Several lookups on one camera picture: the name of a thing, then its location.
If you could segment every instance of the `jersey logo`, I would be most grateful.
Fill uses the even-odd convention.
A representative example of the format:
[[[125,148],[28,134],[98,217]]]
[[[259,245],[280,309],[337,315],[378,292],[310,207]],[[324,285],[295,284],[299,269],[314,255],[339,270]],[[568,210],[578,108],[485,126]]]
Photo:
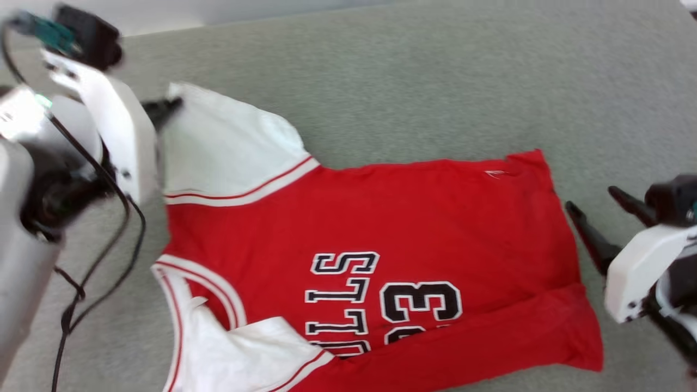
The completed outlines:
[[[380,255],[377,252],[317,253],[310,271],[315,275],[346,274],[347,290],[322,291],[305,290],[305,303],[320,301],[345,301],[352,304],[365,303],[370,277],[375,272]],[[407,336],[426,331],[420,325],[409,325],[411,312],[430,312],[437,322],[454,320],[462,315],[460,290],[447,281],[436,282],[389,282],[380,289],[377,298],[381,314],[391,324],[402,324],[390,329],[383,336],[385,345],[397,342]],[[344,308],[347,324],[329,324],[319,321],[305,322],[305,335],[317,336],[321,333],[350,333],[354,336],[369,335],[368,320],[364,308]],[[437,328],[449,324],[437,325]],[[363,354],[370,350],[367,340],[326,342],[315,340],[315,345],[332,351],[339,358]]]
[[[399,304],[406,299],[408,307]],[[450,282],[388,283],[380,290],[380,307],[389,322],[409,321],[409,312],[428,312],[429,299],[440,299],[440,306],[433,308],[438,321],[452,320],[462,314],[460,290]]]
[[[363,303],[365,293],[368,291],[368,278],[349,278],[346,286],[354,287],[352,292],[320,292],[317,290],[305,291],[305,302],[317,303],[318,301],[350,301],[351,303]]]
[[[310,271],[316,275],[341,275],[353,265],[351,273],[373,273],[380,255],[377,252],[344,252],[337,257],[334,253],[318,253],[312,261]]]
[[[365,322],[365,309],[346,309],[344,316],[352,319],[351,324],[320,324],[318,322],[306,322],[305,333],[317,335],[320,332],[353,332],[356,335],[367,335],[368,327]]]
[[[352,340],[350,342],[317,342],[311,341],[310,344],[331,350],[332,354],[339,358],[348,358],[365,354],[370,351],[370,343],[367,340]]]

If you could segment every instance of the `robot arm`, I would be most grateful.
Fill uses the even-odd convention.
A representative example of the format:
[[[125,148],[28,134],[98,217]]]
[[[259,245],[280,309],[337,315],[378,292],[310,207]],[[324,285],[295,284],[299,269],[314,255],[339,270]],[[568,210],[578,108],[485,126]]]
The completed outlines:
[[[142,104],[104,74],[121,58],[119,34],[93,15],[59,6],[54,20],[20,13],[10,26],[42,40],[51,78],[81,102],[59,96],[49,109],[25,84],[0,96],[0,386],[29,334],[65,227],[115,191],[49,116],[141,204],[157,188],[155,129],[181,104]]]
[[[624,248],[609,243],[573,203],[566,208],[598,271],[606,277],[605,307],[619,323],[643,316],[668,336],[697,370],[697,175],[652,185],[645,202],[608,191],[647,229]]]

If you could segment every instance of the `bulls jersey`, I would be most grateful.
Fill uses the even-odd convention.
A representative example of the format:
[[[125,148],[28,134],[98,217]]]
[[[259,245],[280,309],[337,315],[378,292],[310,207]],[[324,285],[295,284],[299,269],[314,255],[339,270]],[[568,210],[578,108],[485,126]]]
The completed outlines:
[[[166,391],[433,391],[599,370],[574,237],[541,151],[334,170],[283,118],[190,85],[162,136],[153,271]]]

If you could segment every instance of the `red stripe trim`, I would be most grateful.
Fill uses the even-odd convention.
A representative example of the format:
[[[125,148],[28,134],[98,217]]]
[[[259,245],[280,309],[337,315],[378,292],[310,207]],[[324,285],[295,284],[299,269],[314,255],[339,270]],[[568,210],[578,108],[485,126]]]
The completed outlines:
[[[317,356],[315,356],[311,361],[305,362],[305,364],[302,365],[302,366],[300,367],[300,369],[298,369],[298,371],[291,377],[290,380],[284,382],[283,385],[277,386],[276,388],[270,390],[269,392],[278,391],[278,390],[282,389],[283,387],[285,387],[286,385],[288,385],[288,384],[290,384],[291,382],[293,382],[293,380],[296,379],[296,377],[300,374],[300,372],[302,372],[302,369],[305,369],[309,364],[311,364],[311,363],[313,363],[313,362],[317,362],[317,361],[319,360],[319,358],[320,358],[321,356],[323,356],[323,355],[324,355],[324,350],[320,351],[319,354],[317,354]]]
[[[301,163],[298,163],[295,165],[292,169],[288,170],[287,172],[281,173],[277,175],[276,177],[268,180],[267,182],[261,184],[260,186],[257,186],[256,188],[250,190],[249,192],[243,193],[241,195],[234,195],[234,196],[205,196],[205,195],[199,195],[198,193],[180,193],[179,195],[165,195],[166,198],[168,199],[176,199],[177,197],[184,197],[184,196],[195,196],[195,197],[200,197],[202,199],[210,199],[210,200],[227,200],[227,199],[239,199],[240,197],[244,197],[247,195],[250,195],[263,187],[267,186],[268,184],[272,183],[273,181],[276,181],[280,179],[283,176],[287,176],[288,174],[292,173],[295,169],[298,169],[300,166],[302,166],[304,163],[306,163],[308,160],[311,160],[312,157],[308,156],[304,161]]]
[[[176,296],[174,295],[174,290],[172,289],[171,284],[169,283],[169,279],[167,279],[166,276],[163,276],[162,279],[164,280],[164,284],[167,286],[167,289],[169,290],[169,295],[172,298],[172,303],[174,304],[174,311],[176,312],[176,323],[178,325],[178,331],[179,331],[179,344],[178,344],[178,350],[176,353],[176,365],[174,366],[174,376],[172,376],[172,383],[169,385],[168,392],[172,392],[174,390],[174,384],[176,383],[176,378],[179,375],[179,365],[181,363],[181,345],[184,343],[183,339],[183,331],[182,331],[182,322],[181,322],[181,314],[179,313],[179,305],[176,302]]]
[[[227,320],[228,323],[230,324],[230,329],[234,329],[234,328],[237,328],[237,327],[239,326],[239,325],[238,325],[239,317],[237,316],[237,310],[235,309],[235,304],[232,302],[232,300],[230,299],[230,297],[229,297],[227,294],[225,294],[225,290],[221,289],[220,286],[216,285],[214,282],[212,282],[212,281],[211,281],[210,279],[208,279],[207,277],[201,275],[200,273],[195,273],[194,271],[189,271],[189,270],[186,269],[186,268],[182,268],[182,267],[180,267],[180,266],[176,266],[176,265],[174,265],[174,264],[170,264],[170,263],[167,263],[167,262],[161,262],[161,261],[156,261],[155,264],[160,264],[160,265],[163,265],[163,266],[167,266],[167,267],[169,267],[169,268],[178,269],[179,271],[183,271],[183,272],[186,272],[186,273],[190,273],[191,275],[197,276],[197,277],[199,277],[199,278],[205,280],[206,282],[210,283],[210,285],[212,285],[212,286],[214,286],[216,289],[220,290],[220,292],[222,293],[222,295],[223,295],[223,296],[225,297],[225,299],[227,300],[228,305],[230,305],[230,309],[232,309],[232,313],[233,313],[233,315],[234,315],[234,317],[235,317],[235,324],[234,324],[234,325],[233,325],[233,323],[232,323],[232,320],[230,320],[230,319]]]

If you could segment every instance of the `wire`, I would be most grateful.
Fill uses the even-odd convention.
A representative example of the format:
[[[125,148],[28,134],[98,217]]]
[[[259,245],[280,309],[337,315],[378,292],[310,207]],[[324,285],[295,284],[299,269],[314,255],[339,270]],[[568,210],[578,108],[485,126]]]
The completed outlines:
[[[8,45],[8,39],[9,39],[9,33],[12,28],[12,24],[14,24],[16,21],[15,18],[7,18],[3,20],[2,22],[2,28],[0,29],[0,46],[2,46],[2,58],[5,61],[5,65],[7,65],[7,68],[10,70],[12,73],[12,76],[17,80],[17,83],[19,84],[26,84],[26,79],[24,76],[22,76],[20,70],[17,69],[17,66],[15,65],[15,62],[12,60],[12,57],[10,56],[9,52],[9,45]]]
[[[82,281],[80,282],[80,287],[84,289],[85,285],[89,281],[89,279],[92,277],[92,274],[94,271],[97,269],[99,264],[101,264],[102,260],[104,257],[109,253],[109,251],[114,247],[118,239],[123,235],[123,232],[125,231],[128,221],[130,218],[130,209],[128,208],[128,198],[123,194],[121,189],[116,185],[114,180],[112,179],[111,175],[109,175],[109,172],[102,166],[100,165],[93,157],[92,155],[87,152],[87,150],[84,149],[84,147],[72,136],[70,131],[66,129],[66,127],[53,115],[49,114],[48,115],[49,121],[58,129],[58,131],[71,143],[76,149],[77,152],[80,153],[89,163],[94,167],[95,171],[97,174],[102,177],[103,180],[107,182],[107,185],[116,193],[116,196],[120,199],[122,205],[123,205],[123,219],[121,221],[121,224],[119,225],[118,229],[112,236],[112,238],[109,240],[107,245],[102,249],[100,254],[97,256],[95,261],[92,263],[90,266],[89,270],[85,274],[84,278],[82,278]],[[75,307],[77,304],[80,302],[80,296],[79,293],[75,295],[75,297],[72,299],[72,302],[68,307],[63,311],[63,315],[61,316],[61,329],[63,331],[61,335],[61,342],[58,347],[58,352],[56,354],[56,363],[54,365],[54,370],[53,370],[53,381],[51,385],[51,391],[56,392],[58,390],[58,378],[59,378],[59,373],[61,370],[61,361],[63,359],[63,351],[65,350],[66,347],[66,341],[68,339],[68,335],[72,332],[71,322],[72,322],[72,316],[75,314]]]
[[[16,19],[10,18],[2,22],[2,25],[0,27],[0,50],[2,51],[3,60],[5,61],[5,64],[7,65],[9,71],[12,73],[13,77],[17,80],[18,83],[25,84],[28,86],[29,84],[26,82],[26,79],[24,78],[24,76],[22,76],[19,69],[17,69],[17,66],[15,65],[15,62],[13,61],[12,56],[9,52],[8,36],[12,24],[16,23],[16,21]],[[114,232],[114,235],[112,235],[109,242],[107,242],[105,247],[96,257],[95,261],[92,262],[92,265],[90,265],[90,268],[88,269],[85,276],[82,278],[82,281],[79,285],[77,285],[77,283],[64,270],[58,267],[54,269],[58,274],[63,276],[71,285],[73,285],[73,287],[75,287],[76,290],[75,297],[73,298],[70,305],[68,305],[68,307],[63,311],[63,314],[61,316],[61,341],[59,343],[58,352],[56,353],[56,363],[54,365],[53,381],[51,385],[51,391],[56,392],[56,390],[58,389],[58,378],[61,369],[61,360],[63,358],[63,352],[66,348],[68,336],[75,330],[77,325],[87,315],[90,314],[90,312],[97,308],[102,302],[106,301],[121,286],[121,284],[123,284],[123,281],[130,275],[131,271],[135,266],[135,262],[138,259],[138,254],[140,253],[140,249],[143,244],[146,231],[146,220],[142,211],[133,202],[133,200],[124,195],[123,191],[121,191],[121,189],[118,187],[111,174],[99,162],[97,162],[97,160],[95,160],[92,157],[92,155],[72,136],[70,131],[53,114],[47,114],[47,118],[56,127],[56,129],[58,129],[58,131],[69,141],[69,143],[77,150],[77,152],[80,155],[82,155],[87,160],[87,162],[89,162],[89,164],[94,168],[96,174],[114,191],[114,193],[120,199],[123,205],[123,218],[121,224],[118,226],[118,229],[116,230],[116,232]],[[99,264],[101,264],[103,259],[109,253],[109,251],[114,247],[116,242],[121,238],[121,236],[123,236],[123,233],[126,227],[128,226],[128,221],[130,219],[129,204],[133,206],[133,209],[138,213],[138,216],[140,217],[141,221],[140,233],[138,235],[136,245],[133,249],[131,260],[126,267],[126,270],[122,272],[121,276],[119,276],[118,280],[112,285],[112,287],[109,290],[107,290],[106,293],[100,296],[96,301],[94,301],[90,306],[88,306],[87,309],[81,312],[78,315],[77,319],[73,322],[72,317],[75,314],[75,308],[77,304],[80,301],[82,301],[85,297],[84,288],[87,282],[90,280],[90,278],[94,274],[94,271],[97,269]]]
[[[126,266],[126,270],[121,273],[121,276],[118,277],[112,288],[109,289],[106,293],[104,293],[99,299],[94,301],[90,306],[87,307],[82,313],[80,313],[79,316],[75,319],[75,322],[72,323],[70,326],[70,333],[72,333],[75,330],[75,327],[92,311],[94,308],[99,306],[103,301],[108,299],[120,286],[123,284],[123,281],[126,280],[126,278],[130,275],[131,271],[133,271],[133,268],[135,267],[135,262],[138,260],[138,254],[140,253],[140,248],[143,245],[143,240],[145,238],[145,231],[146,231],[146,221],[145,221],[145,215],[143,215],[143,212],[140,211],[140,208],[133,202],[133,199],[130,197],[128,198],[128,201],[131,203],[131,206],[133,209],[136,211],[138,216],[140,217],[140,233],[138,233],[138,240],[136,241],[135,247],[133,248],[133,253],[131,254],[131,260]]]
[[[65,272],[65,270],[63,270],[62,268],[60,268],[58,266],[53,267],[53,271],[55,273],[59,274],[60,276],[62,276],[63,279],[66,280],[66,282],[70,283],[70,285],[73,286],[73,288],[75,288],[77,293],[80,295],[81,300],[85,299],[86,294],[85,294],[84,289],[82,287],[80,287],[80,285],[78,285],[74,279],[72,279],[72,276],[70,276],[67,272]]]

